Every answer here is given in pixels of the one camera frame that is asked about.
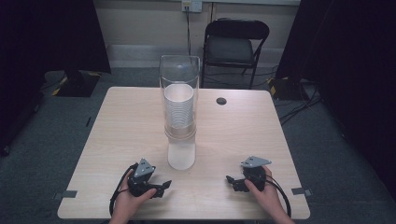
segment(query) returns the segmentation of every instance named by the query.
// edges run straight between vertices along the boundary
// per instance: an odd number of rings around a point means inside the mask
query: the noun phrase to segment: hand
[[[132,170],[122,180],[120,191],[122,191],[116,199],[116,205],[114,206],[113,216],[110,219],[110,224],[121,224],[128,223],[128,221],[134,216],[140,205],[150,199],[157,192],[156,189],[150,189],[146,193],[135,197],[128,190],[128,176],[132,173]]]
[[[263,166],[262,168],[264,168],[267,175],[272,176],[272,172],[266,166]],[[286,214],[285,210],[283,210],[274,186],[266,184],[264,190],[259,191],[250,180],[246,179],[245,184],[254,195],[262,209],[267,212],[277,224],[294,223]]]

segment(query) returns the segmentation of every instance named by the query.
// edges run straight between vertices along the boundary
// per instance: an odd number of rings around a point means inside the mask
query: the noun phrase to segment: black cable
[[[124,190],[119,191],[120,186],[121,186],[121,184],[122,184],[122,181],[124,180],[124,178],[125,178],[125,176],[128,174],[128,172],[129,172],[130,170],[132,170],[132,169],[133,169],[133,166],[130,166],[130,167],[125,171],[125,173],[122,175],[122,178],[121,178],[121,180],[120,180],[120,183],[117,185],[116,190],[114,190],[113,196],[112,196],[111,199],[110,199],[110,205],[109,205],[109,207],[108,207],[108,210],[109,210],[111,216],[113,216],[114,202],[116,201],[117,197],[119,196],[119,194],[120,194],[121,192],[124,192],[125,190],[128,190],[128,189],[124,189]]]
[[[41,88],[40,91],[43,91],[43,90],[45,90],[45,89],[48,89],[49,87],[51,87],[51,86],[53,86],[53,85],[55,85],[55,84],[57,84],[57,83],[62,82],[62,80],[64,80],[65,77],[66,77],[66,72],[64,72],[64,75],[61,77],[61,79],[59,79],[59,80],[56,81],[56,82],[53,82],[53,83],[49,84],[49,85],[46,86],[46,87]]]
[[[186,19],[187,19],[187,48],[189,51],[189,55],[191,55],[191,39],[190,39],[190,8],[184,7],[186,11]]]
[[[304,102],[303,104],[294,107],[288,114],[280,117],[279,120],[286,119],[286,120],[283,120],[283,122],[281,123],[281,126],[283,126],[286,122],[288,122],[290,119],[292,119],[294,116],[296,116],[301,111],[320,102],[321,98],[319,97],[314,103],[311,104],[311,102],[315,98],[315,94],[317,93],[317,91],[318,91],[318,86],[315,87],[314,93],[312,93],[312,96],[309,98],[308,102]],[[302,96],[302,99],[304,99],[303,93],[301,90],[301,85],[300,85],[300,94]]]
[[[283,197],[283,200],[285,200],[286,210],[287,210],[288,216],[291,217],[291,206],[290,206],[290,202],[289,202],[288,196],[285,194],[285,192],[283,191],[283,189],[279,186],[279,184],[277,184],[276,181],[275,181],[276,184],[274,184],[272,181],[269,181],[269,180],[265,180],[265,182],[267,182],[268,184],[274,186],[277,190],[279,190],[280,194],[281,194],[282,197]]]
[[[317,103],[319,103],[321,101],[321,98],[319,97],[314,103],[312,103],[311,105],[304,105],[302,108],[296,110],[293,114],[290,115],[290,117],[288,117],[286,120],[284,120],[280,125],[283,126],[286,122],[288,122],[290,119],[292,119],[294,116],[296,116],[298,113],[300,113],[301,111],[305,110],[306,108],[308,108],[309,106],[315,105]]]

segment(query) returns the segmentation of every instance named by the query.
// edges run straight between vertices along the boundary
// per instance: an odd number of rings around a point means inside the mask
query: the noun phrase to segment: wall
[[[187,18],[179,1],[96,0],[94,3],[105,43],[111,49],[128,46],[126,54],[134,51],[133,57],[147,50],[187,53]],[[277,64],[297,9],[298,6],[203,3],[202,13],[190,13],[191,54],[202,55],[205,27],[211,17],[255,19],[267,23],[271,32],[263,46],[261,63]]]

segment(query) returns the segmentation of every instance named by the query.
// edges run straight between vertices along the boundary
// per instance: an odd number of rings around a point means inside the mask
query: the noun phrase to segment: chair leg
[[[253,72],[251,73],[251,79],[250,79],[250,84],[248,85],[248,88],[251,90],[252,86],[253,86],[253,80],[254,80],[254,76],[256,75],[256,67],[253,68]]]
[[[202,63],[202,74],[201,74],[201,85],[200,85],[200,88],[204,87],[204,77],[205,77],[205,64]]]
[[[245,68],[244,71],[242,72],[241,76],[243,76],[247,70],[248,70],[248,69]]]

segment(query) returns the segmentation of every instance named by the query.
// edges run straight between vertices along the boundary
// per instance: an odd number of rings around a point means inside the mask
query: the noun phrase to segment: black strap
[[[132,170],[133,168],[134,168],[134,165],[130,166],[130,167],[125,171],[125,173],[123,174],[123,176],[122,176],[122,178],[121,178],[121,180],[120,180],[120,183],[117,185],[116,190],[114,190],[113,196],[112,196],[111,199],[110,199],[110,206],[109,206],[109,208],[108,208],[108,210],[109,210],[111,216],[113,216],[114,202],[116,201],[117,197],[118,197],[119,194],[121,193],[121,191],[120,191],[120,186],[121,186],[121,184],[122,184],[122,181],[123,181],[123,179],[125,178],[125,176],[128,174],[128,172],[129,172],[130,170]]]

